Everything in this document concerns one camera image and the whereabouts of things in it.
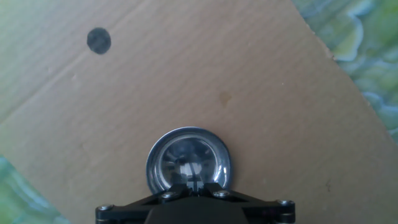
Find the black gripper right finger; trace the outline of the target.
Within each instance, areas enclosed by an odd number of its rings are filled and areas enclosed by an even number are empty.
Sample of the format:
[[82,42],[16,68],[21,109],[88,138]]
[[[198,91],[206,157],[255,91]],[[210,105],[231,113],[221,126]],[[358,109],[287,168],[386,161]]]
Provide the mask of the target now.
[[249,219],[263,219],[265,223],[295,223],[295,202],[292,200],[263,201],[233,190],[223,189],[217,183],[204,184],[198,190],[199,197],[228,202],[241,208]]

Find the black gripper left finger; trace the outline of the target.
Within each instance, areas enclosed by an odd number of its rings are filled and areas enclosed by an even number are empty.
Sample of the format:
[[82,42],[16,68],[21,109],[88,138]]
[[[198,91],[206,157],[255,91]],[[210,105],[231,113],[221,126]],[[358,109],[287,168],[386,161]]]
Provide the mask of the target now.
[[158,205],[191,196],[193,190],[185,184],[175,184],[161,191],[128,205],[117,206],[106,203],[95,209],[96,224],[114,224],[144,222],[150,211]]

